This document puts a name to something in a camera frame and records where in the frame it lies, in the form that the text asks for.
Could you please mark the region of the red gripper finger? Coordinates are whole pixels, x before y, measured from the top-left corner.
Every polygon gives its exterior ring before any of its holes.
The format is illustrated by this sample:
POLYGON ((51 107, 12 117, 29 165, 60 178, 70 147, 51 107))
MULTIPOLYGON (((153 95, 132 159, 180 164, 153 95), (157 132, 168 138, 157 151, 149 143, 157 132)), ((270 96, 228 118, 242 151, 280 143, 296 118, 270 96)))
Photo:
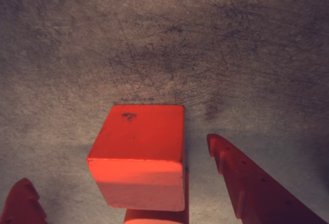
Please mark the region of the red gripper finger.
POLYGON ((242 223, 325 222, 222 136, 208 134, 207 144, 242 223))
POLYGON ((19 180, 6 198, 1 223, 47 223, 47 215, 39 203, 39 198, 36 189, 27 178, 19 180))

